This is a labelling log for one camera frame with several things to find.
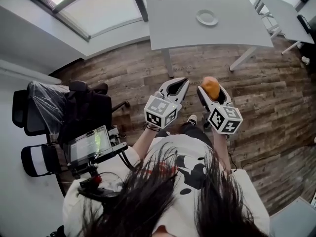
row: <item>dark hair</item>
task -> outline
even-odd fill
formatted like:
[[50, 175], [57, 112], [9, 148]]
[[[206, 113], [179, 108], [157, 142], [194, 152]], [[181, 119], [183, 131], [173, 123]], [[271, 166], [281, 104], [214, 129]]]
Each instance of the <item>dark hair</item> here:
[[[140, 161], [123, 181], [117, 202], [100, 216], [90, 208], [83, 216], [79, 236], [150, 237], [163, 213], [174, 201], [177, 149], [164, 144], [144, 164]], [[205, 157], [206, 178], [196, 209], [196, 228], [200, 237], [216, 235], [266, 237], [254, 224], [248, 208], [243, 212], [242, 191], [230, 175], [220, 171], [212, 149]]]

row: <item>cable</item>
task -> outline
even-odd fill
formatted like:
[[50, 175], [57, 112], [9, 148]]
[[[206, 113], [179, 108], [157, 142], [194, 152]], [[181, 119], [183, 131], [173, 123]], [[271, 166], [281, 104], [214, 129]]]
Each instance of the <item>cable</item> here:
[[120, 157], [122, 162], [125, 164], [125, 166], [128, 167], [130, 170], [132, 170], [133, 166], [132, 166], [132, 164], [130, 164], [130, 162], [129, 162], [128, 158], [126, 157], [126, 154], [125, 154], [124, 151], [122, 152], [122, 155], [123, 156], [121, 156], [120, 153], [118, 153], [118, 156]]
[[268, 158], [270, 158], [270, 157], [277, 156], [277, 155], [280, 155], [280, 154], [282, 154], [282, 152], [277, 153], [277, 154], [272, 155], [272, 156], [267, 156], [267, 157], [259, 158], [259, 159], [257, 159], [257, 160], [253, 160], [253, 161], [251, 161], [251, 162], [246, 163], [244, 166], [241, 167], [241, 169], [243, 169], [245, 166], [247, 166], [247, 165], [249, 165], [249, 164], [252, 164], [252, 163], [254, 163], [254, 162], [257, 162], [257, 161], [260, 161], [260, 160], [264, 160], [264, 159], [268, 159]]
[[232, 161], [233, 165], [235, 166], [234, 172], [236, 172], [237, 171], [237, 165], [234, 163], [231, 153], [228, 153], [228, 154], [231, 157], [231, 161]]

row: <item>floor plank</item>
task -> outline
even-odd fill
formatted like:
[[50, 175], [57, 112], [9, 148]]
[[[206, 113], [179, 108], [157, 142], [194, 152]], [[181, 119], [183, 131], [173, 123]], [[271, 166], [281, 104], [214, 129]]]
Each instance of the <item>floor plank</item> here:
[[[281, 52], [291, 43], [274, 39], [275, 48], [261, 48], [241, 70], [229, 71], [247, 47], [217, 45], [178, 48], [170, 51], [175, 77], [187, 77], [190, 87], [177, 127], [204, 109], [196, 95], [203, 77], [214, 76], [239, 108], [244, 122], [229, 138], [229, 152], [238, 167], [247, 170], [270, 214], [291, 203], [297, 196], [307, 201], [315, 193], [316, 85], [298, 50]], [[90, 86], [106, 82], [113, 105], [129, 101], [129, 109], [113, 113], [113, 124], [125, 133], [129, 145], [143, 131], [144, 106], [151, 94], [169, 79], [162, 55], [151, 51], [144, 41], [86, 61], [80, 61], [58, 75], [64, 84], [74, 80]]]

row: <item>orange fruit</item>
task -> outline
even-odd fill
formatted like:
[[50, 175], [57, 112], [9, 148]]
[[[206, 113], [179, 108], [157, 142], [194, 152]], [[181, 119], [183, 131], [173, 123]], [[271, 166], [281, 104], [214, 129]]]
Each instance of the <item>orange fruit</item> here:
[[219, 97], [220, 86], [216, 78], [205, 77], [201, 86], [211, 99], [216, 100]]

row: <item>sneaker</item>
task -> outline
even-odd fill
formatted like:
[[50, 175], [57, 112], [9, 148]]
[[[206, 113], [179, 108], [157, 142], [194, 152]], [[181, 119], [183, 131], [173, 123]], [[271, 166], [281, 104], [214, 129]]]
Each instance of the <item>sneaker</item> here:
[[188, 123], [191, 123], [192, 125], [196, 126], [197, 125], [197, 122], [198, 122], [198, 118], [196, 115], [191, 115], [188, 120], [187, 120]]
[[310, 59], [305, 57], [305, 56], [303, 56], [302, 57], [302, 62], [304, 62], [306, 65], [308, 65], [310, 63]]

